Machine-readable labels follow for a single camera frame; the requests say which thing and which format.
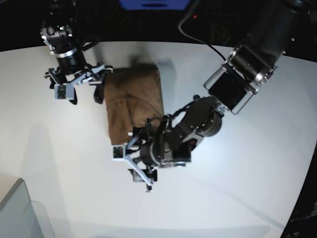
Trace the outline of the blue box at top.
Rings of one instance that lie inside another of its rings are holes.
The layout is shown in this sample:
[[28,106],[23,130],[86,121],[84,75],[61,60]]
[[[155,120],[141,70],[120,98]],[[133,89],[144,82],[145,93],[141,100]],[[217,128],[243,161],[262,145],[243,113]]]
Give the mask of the blue box at top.
[[120,0],[126,10],[184,10],[189,0]]

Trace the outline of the brown t-shirt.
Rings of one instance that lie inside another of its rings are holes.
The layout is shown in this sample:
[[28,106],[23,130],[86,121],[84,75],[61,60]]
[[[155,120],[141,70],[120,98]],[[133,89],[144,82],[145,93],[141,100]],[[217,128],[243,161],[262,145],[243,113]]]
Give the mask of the brown t-shirt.
[[128,142],[133,128],[164,116],[159,69],[147,63],[115,69],[106,75],[104,101],[111,144]]

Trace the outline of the black power strip red light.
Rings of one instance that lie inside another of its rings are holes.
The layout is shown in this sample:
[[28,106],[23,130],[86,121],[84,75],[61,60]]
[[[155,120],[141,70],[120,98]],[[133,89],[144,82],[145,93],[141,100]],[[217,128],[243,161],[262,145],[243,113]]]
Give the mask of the black power strip red light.
[[212,19],[212,17],[210,16],[210,13],[207,11],[195,11],[194,13],[192,13],[188,20],[192,21],[192,22],[210,22],[210,20]]

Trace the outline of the translucent plastic bin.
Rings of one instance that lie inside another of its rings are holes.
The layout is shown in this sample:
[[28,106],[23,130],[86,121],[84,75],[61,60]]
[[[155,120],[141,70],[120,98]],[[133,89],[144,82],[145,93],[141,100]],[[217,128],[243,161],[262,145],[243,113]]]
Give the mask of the translucent plastic bin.
[[2,238],[54,238],[44,205],[30,198],[23,179],[18,179],[0,203]]

